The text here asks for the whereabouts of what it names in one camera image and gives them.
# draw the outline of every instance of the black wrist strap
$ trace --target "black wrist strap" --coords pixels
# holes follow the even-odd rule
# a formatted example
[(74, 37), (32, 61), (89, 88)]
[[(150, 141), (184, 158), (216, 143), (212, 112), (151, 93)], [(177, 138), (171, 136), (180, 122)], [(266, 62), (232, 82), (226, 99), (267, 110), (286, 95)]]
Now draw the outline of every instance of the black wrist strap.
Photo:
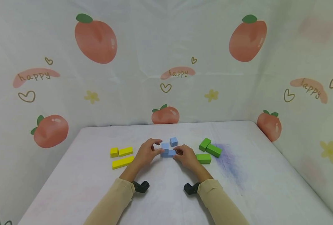
[(197, 194), (198, 193), (198, 187), (199, 187), (199, 182), (194, 184), (194, 186), (191, 186), (189, 183), (187, 183), (187, 184), (184, 185), (184, 191), (188, 195)]
[(137, 182), (133, 181), (133, 184), (134, 184), (135, 191), (139, 192), (139, 193), (145, 193), (146, 190), (148, 190), (148, 188), (150, 186), (146, 180), (143, 181), (142, 184), (138, 184)]

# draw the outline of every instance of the person's right hand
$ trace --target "person's right hand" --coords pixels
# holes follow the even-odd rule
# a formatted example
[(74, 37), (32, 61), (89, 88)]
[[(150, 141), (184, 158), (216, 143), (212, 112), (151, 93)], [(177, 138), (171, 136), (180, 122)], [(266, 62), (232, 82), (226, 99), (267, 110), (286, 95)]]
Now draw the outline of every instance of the person's right hand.
[(194, 151), (187, 145), (176, 146), (176, 155), (173, 159), (180, 161), (183, 166), (190, 169), (197, 177), (199, 183), (208, 179), (213, 179), (210, 173), (202, 166), (196, 158)]
[(180, 161), (186, 168), (194, 170), (195, 167), (200, 165), (194, 151), (188, 145), (176, 146), (174, 150), (176, 155), (173, 156), (173, 159)]

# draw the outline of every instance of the green rectangular block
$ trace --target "green rectangular block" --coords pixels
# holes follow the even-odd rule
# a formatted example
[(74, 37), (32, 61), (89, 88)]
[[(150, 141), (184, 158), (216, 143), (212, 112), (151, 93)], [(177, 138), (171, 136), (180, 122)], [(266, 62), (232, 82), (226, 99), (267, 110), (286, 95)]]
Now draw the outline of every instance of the green rectangular block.
[(211, 163), (211, 156), (209, 154), (196, 154), (196, 159), (200, 164), (209, 164)]
[(205, 152), (208, 145), (211, 143), (210, 139), (205, 138), (204, 141), (199, 145), (199, 149)]
[(221, 149), (219, 149), (218, 147), (215, 147), (212, 144), (208, 145), (208, 147), (206, 148), (206, 151), (207, 151), (207, 153), (210, 153), (217, 158), (219, 158), (219, 156), (221, 154)]

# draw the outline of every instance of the wooden block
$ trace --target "wooden block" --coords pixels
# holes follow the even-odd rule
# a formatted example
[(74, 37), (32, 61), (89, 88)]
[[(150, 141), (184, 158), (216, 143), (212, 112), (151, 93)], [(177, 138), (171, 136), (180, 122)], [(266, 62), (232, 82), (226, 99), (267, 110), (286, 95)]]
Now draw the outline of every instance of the wooden block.
[(176, 154), (176, 151), (174, 151), (174, 150), (170, 150), (170, 151), (168, 152), (168, 156), (169, 156), (169, 157), (173, 157), (175, 154)]
[(212, 144), (209, 144), (208, 147), (206, 148), (207, 153), (212, 154), (213, 156), (219, 158), (220, 154), (221, 154), (221, 149), (219, 149), (218, 147), (215, 147)]
[(163, 158), (173, 158), (173, 156), (176, 154), (174, 150), (170, 150), (168, 153), (163, 152), (162, 157)]
[(170, 139), (170, 145), (171, 145), (172, 147), (176, 147), (176, 146), (178, 145), (178, 139), (176, 139), (176, 137), (172, 137), (172, 138)]
[(112, 169), (121, 168), (123, 166), (128, 166), (134, 160), (134, 156), (130, 156), (124, 159), (118, 159), (112, 162)]
[(208, 145), (211, 143), (211, 140), (208, 138), (205, 138), (204, 141), (199, 145), (199, 149), (205, 152)]
[(126, 147), (119, 150), (119, 157), (133, 154), (133, 147)]
[(200, 164), (209, 164), (211, 163), (211, 156), (209, 154), (196, 154), (196, 159)]
[(119, 156), (119, 150), (117, 147), (113, 147), (110, 149), (110, 157), (118, 157)]
[(162, 149), (169, 150), (169, 143), (162, 143)]

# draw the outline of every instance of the table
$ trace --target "table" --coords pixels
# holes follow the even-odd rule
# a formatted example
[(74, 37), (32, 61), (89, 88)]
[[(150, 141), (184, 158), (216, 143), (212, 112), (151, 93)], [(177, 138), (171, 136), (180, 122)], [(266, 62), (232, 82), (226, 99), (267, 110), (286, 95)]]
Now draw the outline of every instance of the table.
[[(177, 137), (195, 153), (205, 137), (223, 149), (205, 164), (250, 224), (333, 224), (333, 213), (252, 121), (83, 128), (44, 184), (19, 225), (82, 225), (124, 171), (112, 170), (109, 151), (132, 146), (134, 156), (148, 138)], [(124, 224), (214, 224), (198, 195), (183, 191), (195, 176), (172, 158), (157, 156), (136, 182), (119, 221)]]

